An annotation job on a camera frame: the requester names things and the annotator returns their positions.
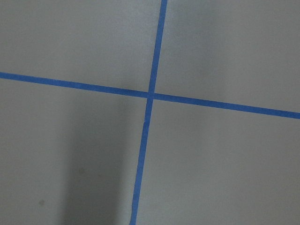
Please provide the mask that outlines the blue tape line lengthwise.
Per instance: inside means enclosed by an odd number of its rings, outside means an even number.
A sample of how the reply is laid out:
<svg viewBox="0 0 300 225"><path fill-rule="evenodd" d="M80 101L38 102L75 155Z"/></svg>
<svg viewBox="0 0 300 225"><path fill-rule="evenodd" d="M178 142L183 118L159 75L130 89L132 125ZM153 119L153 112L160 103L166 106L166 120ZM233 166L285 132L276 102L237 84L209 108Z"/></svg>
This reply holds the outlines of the blue tape line lengthwise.
<svg viewBox="0 0 300 225"><path fill-rule="evenodd" d="M133 198L132 198L132 205L131 205L131 217L129 222L130 225L136 224L137 214L138 214L139 199L140 199L142 179L143 179L143 169L144 169L149 128L150 128L150 120L152 114L152 106L153 106L154 95L155 95L155 87L156 87L156 80L158 74L161 45L162 45L163 32L164 32L166 8L167 8L167 0L162 0L160 4L155 47L154 47L153 60L152 60L151 73L150 73L149 88L148 88L147 101L146 101L146 107L144 113L144 123L142 128L138 163L137 163L136 175L135 175L135 184L134 184Z"/></svg>

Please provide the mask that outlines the blue tape line crosswise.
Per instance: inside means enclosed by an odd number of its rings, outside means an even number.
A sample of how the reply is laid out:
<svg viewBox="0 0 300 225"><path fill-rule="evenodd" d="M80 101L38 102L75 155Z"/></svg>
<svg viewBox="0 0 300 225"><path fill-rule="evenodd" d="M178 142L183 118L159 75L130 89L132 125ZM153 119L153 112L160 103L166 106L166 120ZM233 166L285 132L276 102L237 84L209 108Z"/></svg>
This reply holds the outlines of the blue tape line crosswise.
<svg viewBox="0 0 300 225"><path fill-rule="evenodd" d="M103 92L103 93L110 93L110 94L117 94L117 95L124 95L124 96L138 97L138 98L147 98L149 96L149 94L144 91L107 87L107 86L86 84L80 82L63 81L63 80L56 80L56 79L42 78L42 77L35 77L35 76L18 75L18 74L1 72L0 77L1 79L15 80L21 82L28 82L28 83L38 83L38 84L79 89L79 90L89 90L95 92ZM278 117L285 117L285 118L292 118L292 119L300 118L300 114L298 112L283 111L283 110L248 106L248 105L231 104L231 103L210 101L210 100L197 99L197 98L180 97L180 96L173 96L173 95L166 95L166 94L159 94L159 93L155 93L153 98L155 100L183 103L188 105L200 105L200 106L207 106L213 108L220 108L220 109L227 109L227 110L234 110L234 111L241 111L241 112L248 112L248 113L257 113L257 114L264 114L264 115L271 115L271 116L278 116Z"/></svg>

